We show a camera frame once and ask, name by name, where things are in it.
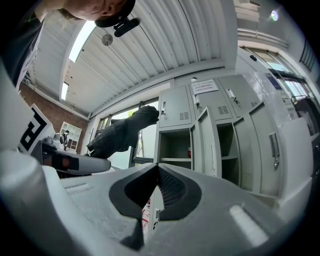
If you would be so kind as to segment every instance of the wall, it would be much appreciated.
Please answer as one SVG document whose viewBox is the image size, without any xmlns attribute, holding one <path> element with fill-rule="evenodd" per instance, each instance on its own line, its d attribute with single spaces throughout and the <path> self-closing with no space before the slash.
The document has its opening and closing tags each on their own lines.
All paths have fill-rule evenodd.
<svg viewBox="0 0 320 256">
<path fill-rule="evenodd" d="M 31 106 L 33 103 L 41 110 L 41 112 L 49 119 L 52 123 L 53 128 L 56 133 L 60 132 L 63 122 L 67 122 L 73 126 L 82 129 L 80 140 L 76 148 L 77 154 L 80 154 L 82 149 L 82 144 L 84 140 L 85 133 L 88 127 L 88 121 L 64 110 L 63 108 L 55 105 L 51 101 L 45 99 L 35 91 L 33 91 L 29 86 L 24 83 L 20 84 L 21 96 L 25 102 Z"/>
</svg>

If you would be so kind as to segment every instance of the ceiling light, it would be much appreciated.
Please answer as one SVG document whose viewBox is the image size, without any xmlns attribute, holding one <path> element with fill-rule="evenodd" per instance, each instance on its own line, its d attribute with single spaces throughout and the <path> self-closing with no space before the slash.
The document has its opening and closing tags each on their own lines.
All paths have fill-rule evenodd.
<svg viewBox="0 0 320 256">
<path fill-rule="evenodd" d="M 278 15 L 278 12 L 276 10 L 273 10 L 271 12 L 271 15 L 270 15 L 271 19 L 273 19 L 275 22 L 279 19 L 279 15 Z"/>
<path fill-rule="evenodd" d="M 74 44 L 72 46 L 69 59 L 73 62 L 76 62 L 78 56 L 80 54 L 81 49 L 86 43 L 87 39 L 91 35 L 92 31 L 94 31 L 96 25 L 94 21 L 86 21 L 83 27 L 81 28 L 78 36 L 76 37 Z"/>
<path fill-rule="evenodd" d="M 67 84 L 66 82 L 62 84 L 61 99 L 63 99 L 64 101 L 66 100 L 68 87 L 69 87 L 69 84 Z"/>
</svg>

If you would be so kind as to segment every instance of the grey locker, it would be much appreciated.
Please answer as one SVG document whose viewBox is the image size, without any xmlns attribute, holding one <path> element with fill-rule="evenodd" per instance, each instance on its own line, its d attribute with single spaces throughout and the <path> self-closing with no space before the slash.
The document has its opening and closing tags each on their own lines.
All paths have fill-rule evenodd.
<svg viewBox="0 0 320 256">
<path fill-rule="evenodd" d="M 236 116 L 242 117 L 259 104 L 255 91 L 242 75 L 229 75 L 218 79 L 229 96 Z"/>
<path fill-rule="evenodd" d="M 261 102 L 250 113 L 261 155 L 261 185 L 259 193 L 279 196 L 282 173 L 282 154 L 278 128 L 268 108 Z"/>
<path fill-rule="evenodd" d="M 215 117 L 207 106 L 190 128 L 192 169 L 222 177 L 221 149 Z"/>
<path fill-rule="evenodd" d="M 230 112 L 230 108 L 227 104 L 226 98 L 224 97 L 223 93 L 221 92 L 221 87 L 214 80 L 216 85 L 218 86 L 219 90 L 210 91 L 205 93 L 198 94 L 199 97 L 199 108 L 194 105 L 194 111 L 196 118 L 203 112 L 206 106 L 210 106 L 212 109 L 212 113 L 214 114 L 215 120 L 224 120 L 224 119 L 231 119 L 232 114 Z M 189 85 L 191 94 L 194 95 L 192 85 Z"/>
<path fill-rule="evenodd" d="M 240 187 L 278 197 L 282 154 L 278 129 L 264 102 L 233 123 L 240 156 Z"/>
<path fill-rule="evenodd" d="M 189 100 L 185 86 L 162 92 L 160 107 L 160 128 L 191 124 Z"/>
</svg>

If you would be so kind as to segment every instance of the window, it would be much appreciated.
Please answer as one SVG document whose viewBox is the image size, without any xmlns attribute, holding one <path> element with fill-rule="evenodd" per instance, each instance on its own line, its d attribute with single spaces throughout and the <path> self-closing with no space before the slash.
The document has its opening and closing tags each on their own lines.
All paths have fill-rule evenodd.
<svg viewBox="0 0 320 256">
<path fill-rule="evenodd" d="M 267 69 L 270 70 L 270 72 L 277 78 L 278 83 L 290 92 L 291 97 L 296 100 L 304 98 L 305 96 L 314 97 L 313 94 L 310 93 L 309 86 L 305 79 L 280 54 L 261 49 L 249 49 L 246 47 L 244 49 L 254 55 L 263 65 L 265 65 Z"/>
<path fill-rule="evenodd" d="M 158 101 L 146 104 L 145 106 L 152 106 L 158 110 Z M 156 129 L 157 125 L 153 124 L 140 131 L 135 153 L 136 158 L 152 159 L 153 161 L 155 155 Z"/>
<path fill-rule="evenodd" d="M 280 63 L 276 58 L 274 58 L 270 53 L 268 52 L 261 52 L 261 51 L 253 51 L 255 54 L 257 54 L 261 59 L 263 59 L 269 66 L 267 68 L 271 68 L 274 70 L 279 71 L 289 71 L 288 68 L 286 68 L 283 64 Z"/>
<path fill-rule="evenodd" d="M 112 123 L 112 120 L 126 119 L 131 117 L 132 114 L 136 112 L 138 109 L 139 107 L 135 107 L 127 111 L 121 112 L 119 114 L 113 115 L 111 118 L 111 123 Z M 130 159 L 131 150 L 132 150 L 132 147 L 130 146 L 129 149 L 125 152 L 116 152 L 112 156 L 110 156 L 108 160 L 111 161 L 111 165 L 113 167 L 116 167 L 118 169 L 127 169 L 131 161 Z"/>
<path fill-rule="evenodd" d="M 126 110 L 109 115 L 100 120 L 96 136 L 99 135 L 103 129 L 112 124 L 112 120 L 126 119 L 144 106 L 152 106 L 158 109 L 158 99 L 153 99 L 140 104 L 132 106 Z M 127 169 L 128 167 L 138 166 L 145 163 L 152 163 L 155 154 L 157 125 L 153 124 L 141 130 L 138 134 L 138 143 L 136 148 L 129 147 L 125 152 L 116 152 L 109 157 L 111 165 L 115 169 Z"/>
</svg>

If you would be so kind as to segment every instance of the corrugated ceiling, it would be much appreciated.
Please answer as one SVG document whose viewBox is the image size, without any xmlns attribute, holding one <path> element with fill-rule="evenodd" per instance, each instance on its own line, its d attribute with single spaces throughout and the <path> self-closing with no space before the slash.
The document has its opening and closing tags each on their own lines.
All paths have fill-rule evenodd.
<svg viewBox="0 0 320 256">
<path fill-rule="evenodd" d="M 65 53 L 77 22 L 67 21 L 59 13 L 45 20 L 36 58 L 29 68 L 36 82 L 59 95 L 60 75 Z"/>
<path fill-rule="evenodd" d="M 141 24 L 111 46 L 101 38 L 113 28 L 96 28 L 76 63 L 69 66 L 68 103 L 87 113 L 166 71 L 221 57 L 220 35 L 213 15 L 219 0 L 137 0 L 130 17 Z M 61 29 L 47 22 L 33 65 L 36 80 L 59 93 L 65 52 L 76 23 Z"/>
</svg>

